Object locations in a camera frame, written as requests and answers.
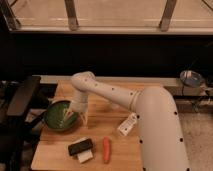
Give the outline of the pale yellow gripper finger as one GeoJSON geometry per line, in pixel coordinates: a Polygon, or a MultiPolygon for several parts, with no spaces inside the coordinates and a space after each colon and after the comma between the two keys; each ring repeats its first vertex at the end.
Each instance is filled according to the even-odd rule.
{"type": "Polygon", "coordinates": [[[87,114],[87,112],[86,113],[80,113],[79,115],[80,115],[80,118],[83,122],[83,125],[87,126],[88,125],[88,114],[87,114]]]}
{"type": "Polygon", "coordinates": [[[63,120],[66,121],[68,120],[71,116],[73,115],[73,111],[71,108],[67,108],[65,110],[64,116],[63,116],[63,120]]]}

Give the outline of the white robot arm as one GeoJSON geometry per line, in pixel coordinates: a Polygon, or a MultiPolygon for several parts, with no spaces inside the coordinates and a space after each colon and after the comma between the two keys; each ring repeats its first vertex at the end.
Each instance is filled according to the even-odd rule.
{"type": "Polygon", "coordinates": [[[176,103],[164,87],[131,90],[99,82],[90,71],[72,75],[70,83],[72,112],[84,114],[94,93],[137,114],[143,171],[190,171],[176,103]]]}

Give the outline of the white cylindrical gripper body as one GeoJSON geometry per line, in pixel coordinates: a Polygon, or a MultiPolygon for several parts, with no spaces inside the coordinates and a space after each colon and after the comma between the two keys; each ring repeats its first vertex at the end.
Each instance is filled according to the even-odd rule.
{"type": "Polygon", "coordinates": [[[85,113],[87,108],[88,94],[86,92],[75,91],[71,102],[71,109],[74,112],[85,113]]]}

